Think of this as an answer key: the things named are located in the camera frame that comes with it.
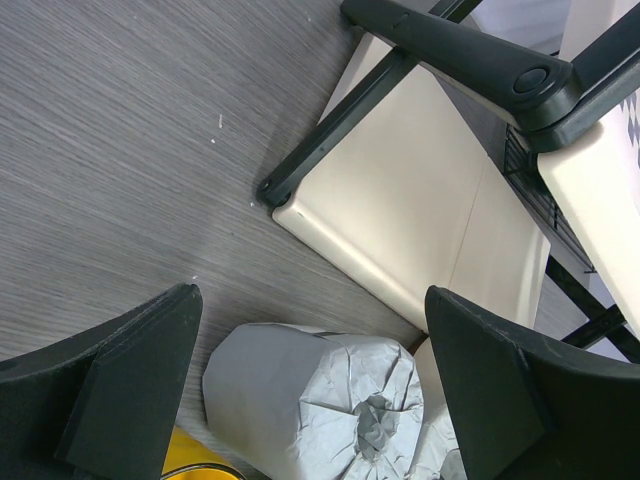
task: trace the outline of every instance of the yellow cup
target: yellow cup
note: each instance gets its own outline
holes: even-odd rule
[[[173,427],[161,480],[246,480],[220,456]]]

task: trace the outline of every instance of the wooden floor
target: wooden floor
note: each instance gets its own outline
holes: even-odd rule
[[[236,325],[418,337],[253,200],[355,47],[338,5],[2,1],[0,360],[197,283],[178,423],[262,478],[204,422],[200,376]]]

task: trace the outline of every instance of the black wire basket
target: black wire basket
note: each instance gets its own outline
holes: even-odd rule
[[[538,173],[537,158],[535,153],[520,142],[513,127],[508,126],[502,174],[515,192],[530,206],[529,210],[548,225],[553,234],[584,265],[585,272],[595,273],[589,256]]]

